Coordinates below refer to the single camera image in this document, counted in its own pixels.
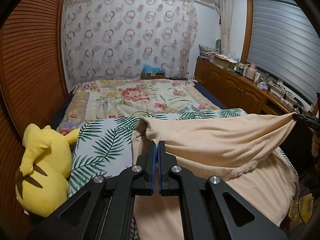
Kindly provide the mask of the person right hand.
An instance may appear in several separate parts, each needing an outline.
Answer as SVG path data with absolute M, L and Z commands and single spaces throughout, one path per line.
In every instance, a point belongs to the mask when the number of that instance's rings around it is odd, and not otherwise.
M 314 131 L 312 136 L 312 155 L 317 157 L 319 155 L 319 146 L 320 146 L 320 134 L 319 132 Z

